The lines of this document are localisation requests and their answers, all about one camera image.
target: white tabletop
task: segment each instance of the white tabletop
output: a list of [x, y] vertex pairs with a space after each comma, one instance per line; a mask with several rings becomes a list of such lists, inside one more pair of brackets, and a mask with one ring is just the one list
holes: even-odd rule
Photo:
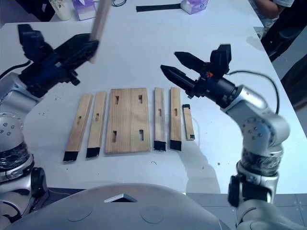
[[[253, 26], [256, 30], [263, 28], [263, 24], [248, 0], [209, 0], [205, 10], [192, 15], [181, 9], [136, 12], [136, 6], [176, 4], [179, 2], [179, 0], [127, 0], [121, 7], [111, 7], [108, 22], [244, 25]], [[71, 12], [69, 22], [77, 21], [72, 4]], [[51, 21], [57, 22], [59, 18], [55, 15]]]
[[[91, 23], [32, 23], [42, 31], [53, 47], [78, 33], [91, 31]], [[0, 72], [26, 58], [18, 41], [16, 24], [0, 30]], [[114, 88], [146, 87], [149, 100], [151, 144], [154, 133], [154, 87], [165, 88], [166, 120], [169, 120], [169, 88], [174, 86], [160, 70], [160, 65], [175, 66], [191, 78], [197, 74], [180, 65], [175, 51], [191, 52], [208, 61], [210, 53], [221, 43], [232, 46], [230, 69], [249, 69], [270, 75], [281, 96], [280, 115], [291, 126], [290, 137], [284, 142], [278, 193], [307, 193], [307, 184], [298, 181], [306, 167], [307, 140], [276, 72], [252, 27], [198, 25], [151, 25], [133, 23], [108, 24], [98, 50], [95, 64], [85, 63], [77, 69], [81, 84], [58, 84], [28, 115], [24, 135], [36, 166], [43, 167], [50, 187], [91, 188], [109, 183], [152, 183], [181, 192], [227, 193], [229, 178], [236, 173], [242, 137], [238, 126], [206, 98], [188, 99], [181, 91], [181, 103], [190, 104], [195, 141], [185, 141], [182, 126], [182, 152], [152, 151], [149, 153], [104, 154], [86, 160], [90, 119], [85, 130], [77, 161], [62, 162], [74, 116], [82, 93], [107, 91]], [[275, 110], [276, 98], [271, 84], [251, 75], [227, 77], [235, 84], [245, 84], [266, 98]]]

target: black strap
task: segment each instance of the black strap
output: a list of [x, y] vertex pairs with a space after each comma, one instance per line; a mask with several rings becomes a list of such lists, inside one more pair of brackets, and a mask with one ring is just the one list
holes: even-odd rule
[[155, 6], [137, 6], [136, 12], [180, 9], [180, 3]]

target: tissue box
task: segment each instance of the tissue box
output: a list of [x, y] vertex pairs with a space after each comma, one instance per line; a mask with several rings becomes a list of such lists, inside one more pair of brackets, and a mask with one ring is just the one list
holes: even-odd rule
[[96, 8], [93, 0], [72, 0], [72, 3], [80, 21], [96, 16]]
[[208, 0], [183, 0], [180, 7], [189, 14], [204, 10], [207, 7]]

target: wooden board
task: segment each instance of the wooden board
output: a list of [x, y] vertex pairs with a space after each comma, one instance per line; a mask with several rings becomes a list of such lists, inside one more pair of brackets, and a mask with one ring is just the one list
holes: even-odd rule
[[[111, 8], [111, 0], [100, 0], [98, 9], [96, 11], [95, 21], [92, 27], [90, 41], [100, 40], [110, 8]], [[90, 62], [94, 63], [95, 59], [96, 59], [96, 54], [90, 59]]]
[[147, 90], [111, 90], [105, 153], [150, 151]]
[[96, 93], [88, 148], [100, 148], [106, 110], [106, 92]]
[[164, 150], [166, 145], [164, 89], [154, 89], [154, 149]]
[[180, 88], [171, 88], [171, 140], [181, 141]]
[[73, 122], [69, 141], [67, 143], [64, 161], [75, 161], [80, 151], [85, 126], [90, 112], [93, 95], [90, 93], [82, 94], [79, 107]]
[[183, 104], [182, 108], [183, 108], [183, 117], [184, 117], [184, 123], [185, 123], [185, 128], [186, 128], [187, 140], [194, 140], [195, 136], [194, 136], [190, 105]]

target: white bottle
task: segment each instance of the white bottle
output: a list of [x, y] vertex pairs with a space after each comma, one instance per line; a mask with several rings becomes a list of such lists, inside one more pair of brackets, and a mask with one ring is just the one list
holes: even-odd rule
[[49, 0], [58, 17], [63, 20], [71, 18], [71, 11], [66, 0]]

